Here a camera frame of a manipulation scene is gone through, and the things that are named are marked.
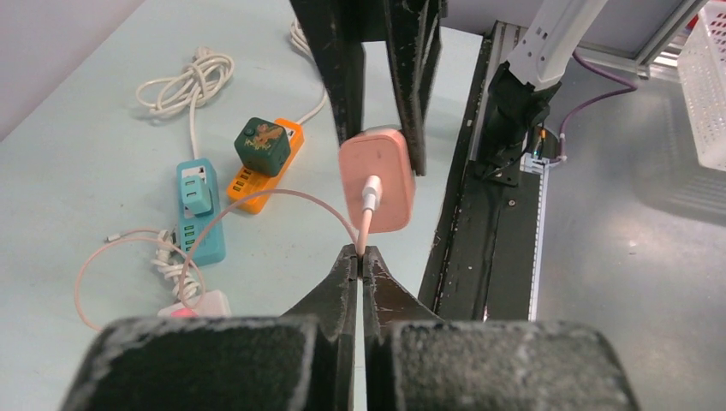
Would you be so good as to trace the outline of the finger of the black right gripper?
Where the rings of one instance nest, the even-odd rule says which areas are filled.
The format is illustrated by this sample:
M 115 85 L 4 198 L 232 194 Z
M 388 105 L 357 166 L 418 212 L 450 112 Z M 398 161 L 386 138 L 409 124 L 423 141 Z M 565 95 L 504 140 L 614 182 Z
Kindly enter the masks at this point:
M 338 143 L 362 129 L 365 52 L 357 21 L 359 4 L 340 0 L 292 0 L 324 83 Z
M 440 41 L 440 1 L 385 1 L 390 74 L 410 164 L 417 176 L 426 168 L 425 119 L 436 75 Z

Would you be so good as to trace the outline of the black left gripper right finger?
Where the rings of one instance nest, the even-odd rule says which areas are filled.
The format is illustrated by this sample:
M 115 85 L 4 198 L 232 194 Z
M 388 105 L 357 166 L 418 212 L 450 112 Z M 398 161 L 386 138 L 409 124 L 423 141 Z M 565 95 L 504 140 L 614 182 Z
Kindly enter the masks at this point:
M 636 410 L 615 350 L 562 321 L 446 321 L 362 257 L 371 410 Z

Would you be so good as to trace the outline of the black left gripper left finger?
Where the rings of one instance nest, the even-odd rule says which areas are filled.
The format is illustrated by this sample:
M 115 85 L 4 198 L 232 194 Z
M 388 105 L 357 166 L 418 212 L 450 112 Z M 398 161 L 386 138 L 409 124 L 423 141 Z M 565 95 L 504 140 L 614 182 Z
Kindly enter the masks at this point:
M 358 260 L 278 317 L 129 318 L 92 342 L 64 410 L 350 410 Z

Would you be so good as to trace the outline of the pink USB charger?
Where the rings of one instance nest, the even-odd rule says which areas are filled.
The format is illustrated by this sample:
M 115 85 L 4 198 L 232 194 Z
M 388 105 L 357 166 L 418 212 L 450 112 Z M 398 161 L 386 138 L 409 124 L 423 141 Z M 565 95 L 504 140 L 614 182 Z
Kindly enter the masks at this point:
M 351 224 L 362 226 L 363 211 L 372 209 L 371 234 L 405 228 L 411 220 L 415 183 L 402 133 L 374 128 L 340 146 L 342 188 Z

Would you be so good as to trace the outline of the dark green cube adapter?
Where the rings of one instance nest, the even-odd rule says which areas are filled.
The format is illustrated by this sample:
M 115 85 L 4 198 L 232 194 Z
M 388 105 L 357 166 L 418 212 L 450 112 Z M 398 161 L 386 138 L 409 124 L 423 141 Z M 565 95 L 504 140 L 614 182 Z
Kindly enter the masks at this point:
M 264 176 L 278 176 L 291 153 L 286 129 L 274 122 L 251 117 L 234 142 L 243 165 Z

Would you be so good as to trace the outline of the orange power strip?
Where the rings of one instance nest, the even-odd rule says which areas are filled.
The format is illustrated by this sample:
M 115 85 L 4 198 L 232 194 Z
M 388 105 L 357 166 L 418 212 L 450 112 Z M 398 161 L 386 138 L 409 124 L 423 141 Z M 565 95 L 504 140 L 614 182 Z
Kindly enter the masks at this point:
M 226 189 L 229 200 L 276 188 L 303 143 L 303 129 L 297 122 L 250 118 L 234 142 L 242 167 Z

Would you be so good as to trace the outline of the teal USB charger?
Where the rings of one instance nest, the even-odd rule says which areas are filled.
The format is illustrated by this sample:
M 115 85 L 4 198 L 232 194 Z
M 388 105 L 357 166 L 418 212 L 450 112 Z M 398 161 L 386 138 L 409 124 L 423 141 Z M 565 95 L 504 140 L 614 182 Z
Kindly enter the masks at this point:
M 211 190 L 201 176 L 183 177 L 180 181 L 180 190 L 185 217 L 198 217 L 212 211 Z

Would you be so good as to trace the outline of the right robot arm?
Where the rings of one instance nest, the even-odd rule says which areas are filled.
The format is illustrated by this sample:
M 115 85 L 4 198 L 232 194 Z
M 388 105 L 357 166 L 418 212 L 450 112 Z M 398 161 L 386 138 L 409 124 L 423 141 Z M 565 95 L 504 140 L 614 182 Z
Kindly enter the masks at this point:
M 568 60 L 604 7 L 546 1 L 488 88 L 476 158 L 523 147 L 549 113 Z M 424 120 L 440 51 L 442 1 L 294 1 L 292 8 L 330 100 L 346 188 L 394 188 L 426 172 Z M 402 129 L 362 132 L 366 42 L 384 42 Z

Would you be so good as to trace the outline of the white power strip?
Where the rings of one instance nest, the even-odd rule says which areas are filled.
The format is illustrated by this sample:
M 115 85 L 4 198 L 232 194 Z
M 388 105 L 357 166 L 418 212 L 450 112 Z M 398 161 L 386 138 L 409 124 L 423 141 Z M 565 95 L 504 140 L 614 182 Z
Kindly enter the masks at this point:
M 158 311 L 159 317 L 230 317 L 231 310 L 227 295 L 221 290 L 207 291 L 198 303 L 199 296 L 189 299 L 187 302 L 194 309 L 189 309 L 181 302 L 172 304 Z

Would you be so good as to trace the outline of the teal power strip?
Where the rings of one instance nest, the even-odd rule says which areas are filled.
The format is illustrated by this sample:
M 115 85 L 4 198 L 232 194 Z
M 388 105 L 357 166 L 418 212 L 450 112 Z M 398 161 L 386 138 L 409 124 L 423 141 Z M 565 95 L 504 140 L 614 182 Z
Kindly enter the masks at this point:
M 183 177 L 199 175 L 211 190 L 212 211 L 198 217 L 185 217 L 182 211 L 180 181 Z M 179 205 L 176 239 L 179 248 L 188 253 L 199 234 L 222 210 L 217 186 L 217 172 L 207 158 L 198 158 L 179 163 L 176 167 L 177 203 Z M 216 264 L 226 257 L 226 245 L 222 223 L 217 223 L 201 240 L 193 261 L 199 266 Z

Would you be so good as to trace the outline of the white perforated basket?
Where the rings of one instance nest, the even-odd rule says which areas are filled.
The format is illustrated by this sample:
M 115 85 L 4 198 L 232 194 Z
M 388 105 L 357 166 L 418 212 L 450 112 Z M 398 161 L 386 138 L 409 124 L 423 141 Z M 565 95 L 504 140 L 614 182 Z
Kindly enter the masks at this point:
M 677 60 L 699 164 L 725 170 L 725 2 L 698 13 Z

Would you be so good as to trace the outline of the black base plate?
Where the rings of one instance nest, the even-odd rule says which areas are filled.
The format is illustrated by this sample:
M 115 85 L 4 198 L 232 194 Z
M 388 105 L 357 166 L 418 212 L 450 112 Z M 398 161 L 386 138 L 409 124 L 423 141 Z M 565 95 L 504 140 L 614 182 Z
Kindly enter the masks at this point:
M 503 170 L 477 159 L 487 83 L 524 28 L 484 35 L 449 168 L 419 301 L 450 320 L 537 316 L 547 173 L 510 151 Z

